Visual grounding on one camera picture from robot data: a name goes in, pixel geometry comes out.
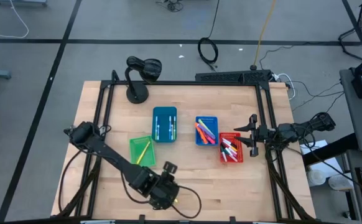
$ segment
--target red basket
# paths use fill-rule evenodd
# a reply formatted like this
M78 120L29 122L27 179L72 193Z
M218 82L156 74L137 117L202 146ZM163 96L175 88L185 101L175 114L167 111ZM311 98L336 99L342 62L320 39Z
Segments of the red basket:
M243 150L242 150L242 143L238 140L236 140L234 137L240 137L241 133L220 133L220 137L219 137L219 145L221 145L221 143L223 142L223 138L225 138L226 140L230 141L231 143L236 145L236 149L238 150L236 153L236 157L235 159L237 160L237 162L243 162ZM218 148L219 152L220 152L220 161L221 162L225 162L223 155L221 153L221 146ZM230 158L229 155L226 155L226 160L227 162L235 162L233 159Z

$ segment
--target yellow cable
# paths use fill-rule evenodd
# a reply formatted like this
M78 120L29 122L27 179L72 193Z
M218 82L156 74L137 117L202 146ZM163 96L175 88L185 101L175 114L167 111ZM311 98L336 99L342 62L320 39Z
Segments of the yellow cable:
M260 39L258 40L256 57L254 58L254 63L253 63L253 65L256 65L257 58L258 58L258 55L259 55L259 52L260 52L261 39L262 39L262 36L264 35L264 31L266 30L266 27L267 27L269 18L271 18L272 12L274 11L275 2L276 2L276 0L272 0L271 9L270 9L269 12L268 12L268 16L267 16L266 22L264 23L264 26L262 27L262 31L261 31L261 34L260 34Z

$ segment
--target white cable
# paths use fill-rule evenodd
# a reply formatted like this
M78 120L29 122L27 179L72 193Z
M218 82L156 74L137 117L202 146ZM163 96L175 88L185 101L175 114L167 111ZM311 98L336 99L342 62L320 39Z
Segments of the white cable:
M11 3L12 9L14 10L15 14L16 14L17 17L19 18L19 20L23 23L23 25L25 26L25 28L26 28L26 34L23 35L22 37L11 36L11 35L1 35L1 34L0 34L0 37L19 38L19 39L25 38L25 37L29 34L29 28L28 28L28 26L25 24L25 22L21 19L21 17L19 16L18 12L17 12L16 9L15 9L14 4L12 3L12 0L9 0L9 2Z
M281 75L286 76L286 77L289 79L290 84L292 85L293 96L292 96L292 98L289 98L289 100L292 100L292 99L295 97L295 89L294 89L294 85L293 85L292 79L291 79L287 74L282 73L282 74L278 74L278 75L274 74L275 80L277 80Z

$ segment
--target blue basket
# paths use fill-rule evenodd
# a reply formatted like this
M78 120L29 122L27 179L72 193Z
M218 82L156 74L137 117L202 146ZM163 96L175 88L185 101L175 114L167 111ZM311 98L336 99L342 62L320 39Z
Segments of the blue basket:
M197 116L196 122L201 119L205 123L205 125L210 129L210 131L214 134L216 137L215 144L211 144L210 142L208 144L203 143L203 140L200 138L200 135L198 131L195 128L195 142L198 146L216 146L218 145L218 121L217 117L211 117L211 116Z

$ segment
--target blue tray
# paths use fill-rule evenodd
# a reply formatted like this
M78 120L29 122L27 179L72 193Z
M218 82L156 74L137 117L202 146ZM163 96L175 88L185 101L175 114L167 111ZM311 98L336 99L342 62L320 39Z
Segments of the blue tray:
M156 117L159 125L159 139L156 138ZM170 121L174 121L174 132L170 130ZM174 106L157 106L152 117L152 139L155 142L174 142L177 138L177 109Z
M200 138L200 135L198 131L195 128L195 125L193 127L195 128L195 142L198 146L216 146L218 145L218 121L217 117L211 117L211 116L197 116L196 122L201 119L205 123L208 129L216 136L215 144L211 144L210 142L208 144L203 143L203 140Z

